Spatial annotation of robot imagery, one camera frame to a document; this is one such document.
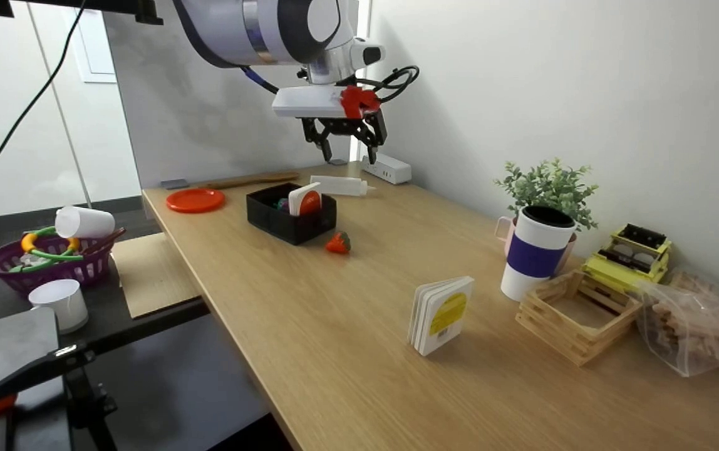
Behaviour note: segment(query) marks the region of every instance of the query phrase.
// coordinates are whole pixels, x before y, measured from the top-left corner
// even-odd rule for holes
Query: wooden crate
[[[640,304],[585,272],[552,279],[519,305],[515,320],[560,355],[584,365],[615,344],[634,324]]]

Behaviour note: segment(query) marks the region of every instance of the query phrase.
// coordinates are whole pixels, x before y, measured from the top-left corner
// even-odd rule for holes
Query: black box
[[[335,229],[335,201],[323,196],[323,206],[313,216],[287,216],[284,196],[299,185],[282,182],[247,192],[247,220],[293,245],[306,242]]]

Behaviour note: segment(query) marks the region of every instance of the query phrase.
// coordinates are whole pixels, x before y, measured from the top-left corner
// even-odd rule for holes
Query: basket
[[[0,247],[0,281],[8,284],[19,295],[28,295],[34,285],[55,281],[55,279],[74,279],[79,281],[82,289],[89,289],[107,279],[109,247],[122,232],[125,231],[120,229],[104,239],[82,239],[79,240],[82,260],[55,264],[55,265],[25,270],[25,272],[9,272],[9,267],[15,267],[21,257],[21,245],[19,240],[15,240]],[[66,242],[58,235],[38,239],[38,247],[45,252],[61,252],[65,245]]]
[[[584,365],[610,349],[639,311],[639,297],[614,290],[589,272],[565,272],[530,290],[519,305],[515,320]]]

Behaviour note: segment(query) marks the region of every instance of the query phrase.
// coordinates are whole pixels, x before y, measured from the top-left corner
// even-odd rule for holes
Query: orange frisbee
[[[218,211],[226,206],[226,196],[219,190],[207,190],[207,187],[189,187],[189,190],[177,190],[165,198],[165,206],[177,212],[204,212],[204,211]]]

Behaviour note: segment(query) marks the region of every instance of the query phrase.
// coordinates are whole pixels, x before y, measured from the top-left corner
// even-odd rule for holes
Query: purple basket
[[[5,281],[19,295],[28,295],[34,285],[55,281],[55,279],[74,279],[82,289],[89,289],[107,279],[109,272],[109,247],[125,231],[114,231],[104,239],[79,240],[82,260],[65,260],[55,265],[45,265],[38,270],[9,272],[25,256],[19,240],[0,247],[0,281]],[[61,252],[66,240],[58,235],[38,239],[38,247],[45,252]]]

